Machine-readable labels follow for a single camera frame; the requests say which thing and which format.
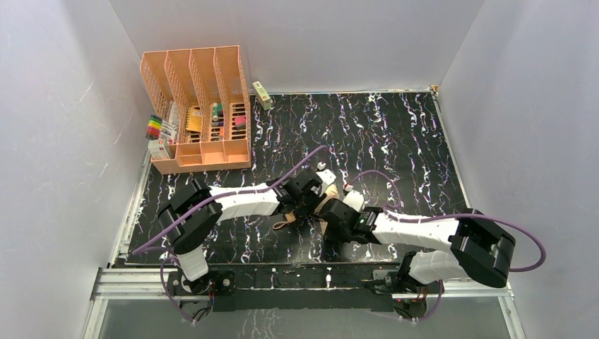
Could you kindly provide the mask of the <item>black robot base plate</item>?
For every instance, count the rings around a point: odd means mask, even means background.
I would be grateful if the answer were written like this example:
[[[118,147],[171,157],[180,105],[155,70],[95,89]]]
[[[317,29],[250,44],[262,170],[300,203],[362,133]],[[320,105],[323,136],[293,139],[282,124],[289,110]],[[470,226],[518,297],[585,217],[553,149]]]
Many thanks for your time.
[[[206,301],[213,311],[366,309],[421,316],[440,291],[399,280],[397,263],[216,264],[188,281],[181,269],[165,275],[178,302]]]

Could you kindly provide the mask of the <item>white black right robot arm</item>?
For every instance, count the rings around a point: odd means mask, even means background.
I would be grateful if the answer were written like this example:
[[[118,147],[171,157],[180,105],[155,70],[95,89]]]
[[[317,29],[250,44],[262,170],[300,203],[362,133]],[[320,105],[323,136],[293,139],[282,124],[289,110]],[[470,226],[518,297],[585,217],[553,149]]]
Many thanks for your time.
[[[488,287],[506,286],[516,240],[477,210],[426,218],[378,207],[357,211],[332,199],[319,217],[326,221],[325,235],[331,240],[422,247],[422,252],[404,256],[399,280],[428,285],[437,280],[470,278]]]

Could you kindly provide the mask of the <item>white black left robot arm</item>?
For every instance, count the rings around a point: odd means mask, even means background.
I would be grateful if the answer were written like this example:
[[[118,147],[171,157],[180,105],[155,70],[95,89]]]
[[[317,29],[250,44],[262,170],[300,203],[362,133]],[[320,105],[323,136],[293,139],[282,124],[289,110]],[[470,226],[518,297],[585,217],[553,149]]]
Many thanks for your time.
[[[273,188],[270,187],[275,183],[273,180],[257,186],[230,188],[208,186],[194,179],[160,207],[158,222],[164,228],[169,227],[202,201],[214,198],[166,234],[183,275],[193,282],[209,271],[203,243],[217,224],[253,215],[311,215],[335,180],[336,175],[329,169],[304,169]]]

